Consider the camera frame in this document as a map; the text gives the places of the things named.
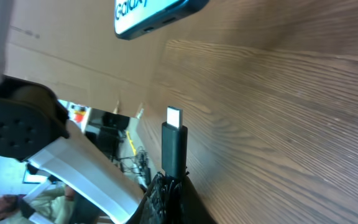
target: wooden table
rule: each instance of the wooden table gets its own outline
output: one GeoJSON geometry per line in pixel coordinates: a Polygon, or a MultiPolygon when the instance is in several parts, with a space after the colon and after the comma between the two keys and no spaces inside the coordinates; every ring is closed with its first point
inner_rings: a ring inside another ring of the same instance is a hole
{"type": "Polygon", "coordinates": [[[211,1],[172,25],[139,132],[184,109],[219,223],[358,223],[358,1],[211,1]]]}
{"type": "Polygon", "coordinates": [[[185,110],[188,170],[219,223],[358,223],[358,1],[211,0],[117,40],[111,0],[18,0],[8,74],[133,116],[160,163],[185,110]]]}

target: smartphone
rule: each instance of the smartphone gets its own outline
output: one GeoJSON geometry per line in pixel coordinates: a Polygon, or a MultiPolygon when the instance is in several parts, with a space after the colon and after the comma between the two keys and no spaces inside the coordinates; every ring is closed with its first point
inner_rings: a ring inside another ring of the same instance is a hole
{"type": "Polygon", "coordinates": [[[132,40],[190,16],[209,0],[116,0],[116,36],[132,40]]]}

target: black object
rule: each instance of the black object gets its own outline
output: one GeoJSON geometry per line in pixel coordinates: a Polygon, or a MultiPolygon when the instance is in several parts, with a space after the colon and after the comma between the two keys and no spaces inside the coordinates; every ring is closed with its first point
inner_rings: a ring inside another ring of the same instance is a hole
{"type": "MultiPolygon", "coordinates": [[[[121,6],[116,6],[115,22],[119,21],[120,18],[126,16],[128,13],[135,14],[140,7],[146,8],[149,1],[154,0],[128,0],[125,1],[121,6]]],[[[209,0],[179,0],[171,6],[162,9],[154,15],[144,18],[138,24],[134,25],[130,29],[124,31],[121,34],[116,32],[116,36],[120,39],[132,40],[136,37],[140,37],[149,32],[155,31],[158,28],[169,25],[172,22],[176,22],[187,16],[190,16],[205,7],[209,0]]]]}
{"type": "Polygon", "coordinates": [[[69,224],[94,224],[100,216],[101,210],[81,194],[74,196],[74,211],[69,224]]]}
{"type": "Polygon", "coordinates": [[[96,140],[98,139],[98,135],[96,133],[86,131],[85,137],[88,138],[88,140],[92,142],[96,147],[98,146],[96,142],[96,140]]]}
{"type": "Polygon", "coordinates": [[[0,156],[20,161],[63,136],[67,110],[52,90],[4,76],[0,84],[0,156]]]}
{"type": "Polygon", "coordinates": [[[216,223],[202,203],[186,172],[188,129],[182,126],[181,110],[168,114],[162,124],[162,169],[154,177],[128,224],[216,223]]]}
{"type": "Polygon", "coordinates": [[[152,174],[151,174],[151,169],[149,167],[146,167],[144,169],[144,179],[147,186],[149,186],[152,183],[152,174]]]}
{"type": "Polygon", "coordinates": [[[112,155],[113,159],[117,158],[119,145],[123,141],[119,133],[118,129],[102,126],[96,140],[99,150],[112,155]]]}
{"type": "Polygon", "coordinates": [[[110,112],[105,112],[102,116],[103,126],[116,128],[120,131],[127,129],[129,125],[130,117],[123,116],[120,114],[113,114],[110,112]]]}
{"type": "Polygon", "coordinates": [[[31,164],[26,164],[25,165],[27,167],[27,170],[29,171],[29,174],[31,175],[37,175],[39,169],[36,168],[35,166],[31,165],[31,164]]]}
{"type": "Polygon", "coordinates": [[[36,211],[25,200],[19,199],[19,209],[22,212],[22,216],[29,219],[36,211]]]}
{"type": "Polygon", "coordinates": [[[172,183],[158,173],[128,224],[215,224],[188,177],[172,183]]]}
{"type": "Polygon", "coordinates": [[[60,181],[60,179],[58,179],[57,177],[55,177],[54,175],[50,175],[48,177],[48,180],[53,183],[53,184],[56,184],[56,182],[60,181]]]}
{"type": "Polygon", "coordinates": [[[187,127],[162,124],[162,169],[174,179],[186,176],[187,127]]]}

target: cardboard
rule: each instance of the cardboard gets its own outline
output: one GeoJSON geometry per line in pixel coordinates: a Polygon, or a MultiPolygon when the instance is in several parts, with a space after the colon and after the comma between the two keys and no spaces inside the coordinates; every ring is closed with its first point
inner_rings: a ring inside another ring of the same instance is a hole
{"type": "Polygon", "coordinates": [[[17,0],[6,74],[50,87],[59,98],[135,116],[157,65],[164,31],[116,38],[111,0],[17,0]]]}

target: man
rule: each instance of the man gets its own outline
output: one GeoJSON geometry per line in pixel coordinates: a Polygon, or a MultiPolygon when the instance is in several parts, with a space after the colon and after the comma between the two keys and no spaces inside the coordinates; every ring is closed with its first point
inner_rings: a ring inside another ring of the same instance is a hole
{"type": "MultiPolygon", "coordinates": [[[[30,206],[44,217],[56,224],[67,224],[74,208],[75,191],[69,187],[46,190],[34,199],[30,206]]],[[[17,195],[0,196],[0,221],[8,220],[9,224],[31,224],[19,210],[17,195]]]]}

